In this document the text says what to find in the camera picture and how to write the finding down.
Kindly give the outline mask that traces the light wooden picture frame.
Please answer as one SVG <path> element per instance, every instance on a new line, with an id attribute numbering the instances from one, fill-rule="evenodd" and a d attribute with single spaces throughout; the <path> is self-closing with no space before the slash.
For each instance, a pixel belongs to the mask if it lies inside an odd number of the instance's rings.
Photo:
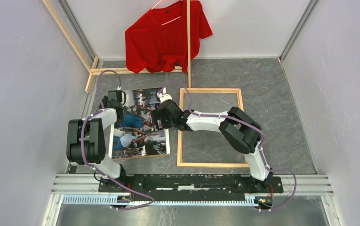
<path id="1" fill-rule="evenodd" d="M 237 95 L 238 107 L 243 110 L 243 101 L 240 88 L 189 88 L 190 93 L 234 93 Z M 249 165 L 245 163 L 206 163 L 206 162 L 183 162 L 183 132 L 178 132 L 177 139 L 177 166 L 179 167 L 201 167 L 201 168 L 248 168 Z"/>

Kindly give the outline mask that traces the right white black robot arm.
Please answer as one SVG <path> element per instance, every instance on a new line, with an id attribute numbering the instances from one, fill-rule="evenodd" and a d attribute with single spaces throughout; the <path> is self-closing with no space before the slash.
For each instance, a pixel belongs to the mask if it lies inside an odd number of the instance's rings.
<path id="1" fill-rule="evenodd" d="M 232 107 L 222 113 L 203 113 L 182 110 L 168 99 L 151 112 L 151 117 L 158 130 L 176 128 L 179 131 L 220 132 L 233 149 L 244 155 L 249 165 L 252 187 L 264 192 L 271 186 L 272 169 L 262 152 L 265 136 L 261 127 L 240 108 Z"/>

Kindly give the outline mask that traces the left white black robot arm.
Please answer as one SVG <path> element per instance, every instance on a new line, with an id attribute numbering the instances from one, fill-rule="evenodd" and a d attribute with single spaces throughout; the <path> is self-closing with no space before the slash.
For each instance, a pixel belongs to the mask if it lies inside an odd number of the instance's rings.
<path id="1" fill-rule="evenodd" d="M 128 186 L 124 167 L 108 155 L 104 130 L 120 124 L 124 118 L 123 104 L 126 94 L 122 90 L 111 90 L 102 98 L 100 109 L 83 119 L 68 122 L 66 157 L 69 162 L 85 165 L 110 180 L 110 186 L 117 192 Z"/>

